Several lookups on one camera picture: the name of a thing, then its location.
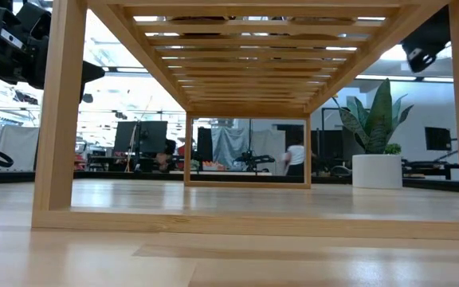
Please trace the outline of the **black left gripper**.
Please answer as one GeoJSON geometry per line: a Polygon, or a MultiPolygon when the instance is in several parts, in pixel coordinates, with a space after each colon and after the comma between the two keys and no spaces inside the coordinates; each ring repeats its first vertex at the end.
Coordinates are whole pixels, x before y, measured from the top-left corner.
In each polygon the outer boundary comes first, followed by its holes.
{"type": "MultiPolygon", "coordinates": [[[[52,14],[27,0],[14,13],[13,3],[0,0],[0,80],[43,89],[52,14]]],[[[83,61],[79,102],[85,85],[104,76],[102,67],[83,61]]]]}

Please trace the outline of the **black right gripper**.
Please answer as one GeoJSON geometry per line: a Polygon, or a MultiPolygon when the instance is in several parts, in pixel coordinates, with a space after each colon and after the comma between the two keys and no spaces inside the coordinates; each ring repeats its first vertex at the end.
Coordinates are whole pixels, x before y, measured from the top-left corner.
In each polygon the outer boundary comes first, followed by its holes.
{"type": "Polygon", "coordinates": [[[420,73],[432,65],[450,40],[446,5],[400,42],[411,72],[420,73]]]}

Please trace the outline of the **wooden slatted rack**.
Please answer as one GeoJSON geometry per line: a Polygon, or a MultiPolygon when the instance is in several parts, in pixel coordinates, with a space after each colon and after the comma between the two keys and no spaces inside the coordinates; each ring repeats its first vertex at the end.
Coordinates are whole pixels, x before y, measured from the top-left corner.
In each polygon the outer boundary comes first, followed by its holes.
{"type": "Polygon", "coordinates": [[[136,16],[145,13],[229,14],[295,12],[327,16],[364,15],[389,8],[391,15],[350,57],[321,92],[303,108],[268,107],[261,116],[307,120],[395,43],[443,6],[449,7],[453,84],[459,139],[459,0],[54,0],[45,73],[45,97],[37,149],[32,225],[35,228],[122,230],[189,234],[238,234],[336,238],[412,238],[459,241],[458,222],[367,219],[226,217],[94,213],[71,210],[74,142],[87,12],[92,11],[127,50],[180,104],[186,93],[139,32],[136,16]]]}

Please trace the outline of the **black monitor pair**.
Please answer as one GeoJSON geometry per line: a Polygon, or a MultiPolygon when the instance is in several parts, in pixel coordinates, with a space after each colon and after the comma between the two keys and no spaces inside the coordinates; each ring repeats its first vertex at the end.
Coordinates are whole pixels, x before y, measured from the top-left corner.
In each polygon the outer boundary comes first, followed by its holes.
{"type": "Polygon", "coordinates": [[[113,151],[159,153],[165,148],[166,121],[120,121],[113,151]]]}

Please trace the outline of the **snake plant in white pot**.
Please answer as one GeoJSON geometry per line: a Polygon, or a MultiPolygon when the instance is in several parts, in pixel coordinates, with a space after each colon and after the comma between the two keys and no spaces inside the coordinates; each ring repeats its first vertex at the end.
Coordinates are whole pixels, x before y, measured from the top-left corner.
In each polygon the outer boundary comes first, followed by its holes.
{"type": "Polygon", "coordinates": [[[401,98],[393,100],[387,78],[377,88],[371,108],[364,108],[355,97],[345,108],[338,109],[343,126],[364,150],[363,154],[352,156],[352,185],[365,189],[402,188],[401,157],[387,154],[386,148],[412,107],[402,108],[401,98]]]}

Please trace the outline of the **grey curtain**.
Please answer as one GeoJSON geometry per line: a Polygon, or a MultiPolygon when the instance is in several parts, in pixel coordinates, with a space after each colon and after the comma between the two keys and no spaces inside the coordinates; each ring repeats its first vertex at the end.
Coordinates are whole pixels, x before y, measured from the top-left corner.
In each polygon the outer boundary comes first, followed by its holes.
{"type": "Polygon", "coordinates": [[[279,167],[285,153],[284,131],[250,131],[248,128],[213,128],[211,130],[213,161],[226,167],[236,167],[236,158],[250,150],[253,156],[270,155],[274,163],[259,163],[258,168],[268,168],[274,175],[283,170],[279,167]]]}

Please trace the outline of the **person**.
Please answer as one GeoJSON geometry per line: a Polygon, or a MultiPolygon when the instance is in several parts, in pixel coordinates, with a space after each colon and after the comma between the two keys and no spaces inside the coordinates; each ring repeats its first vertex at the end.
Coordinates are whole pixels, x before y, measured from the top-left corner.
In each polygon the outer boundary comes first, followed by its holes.
{"type": "Polygon", "coordinates": [[[301,138],[295,139],[284,154],[284,167],[287,176],[304,175],[305,148],[301,138]]]}

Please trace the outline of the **black wall screen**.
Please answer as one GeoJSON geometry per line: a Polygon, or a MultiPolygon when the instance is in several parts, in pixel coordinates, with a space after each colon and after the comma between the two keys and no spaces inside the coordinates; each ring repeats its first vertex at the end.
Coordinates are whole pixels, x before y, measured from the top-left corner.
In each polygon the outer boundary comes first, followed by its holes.
{"type": "Polygon", "coordinates": [[[447,128],[425,127],[426,149],[429,151],[451,151],[452,137],[447,128]]]}

